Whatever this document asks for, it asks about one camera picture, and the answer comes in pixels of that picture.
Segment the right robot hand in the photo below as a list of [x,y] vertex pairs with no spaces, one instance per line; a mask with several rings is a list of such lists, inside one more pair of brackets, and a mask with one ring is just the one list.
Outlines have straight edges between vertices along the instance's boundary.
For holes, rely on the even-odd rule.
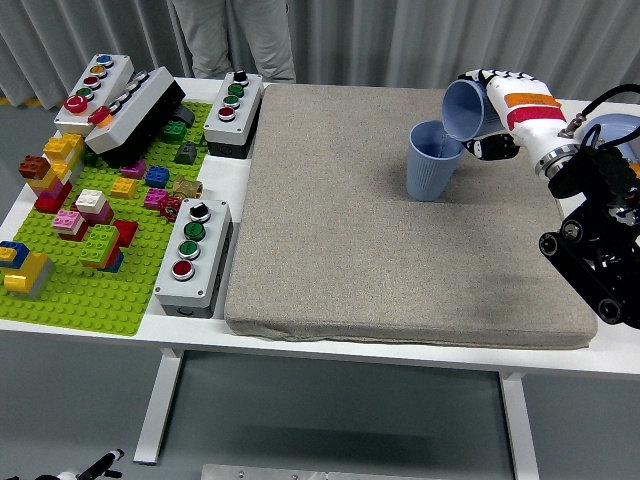
[[527,73],[476,69],[457,81],[466,91],[454,103],[459,130],[452,136],[481,160],[510,159],[530,133],[567,124],[546,83]]

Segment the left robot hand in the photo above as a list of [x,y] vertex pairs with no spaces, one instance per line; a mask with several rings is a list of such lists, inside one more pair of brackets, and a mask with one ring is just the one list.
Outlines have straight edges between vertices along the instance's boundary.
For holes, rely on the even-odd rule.
[[64,471],[55,476],[62,480],[96,480],[96,479],[121,479],[123,474],[114,470],[113,465],[124,456],[124,451],[115,449],[108,451],[96,462],[82,471]]

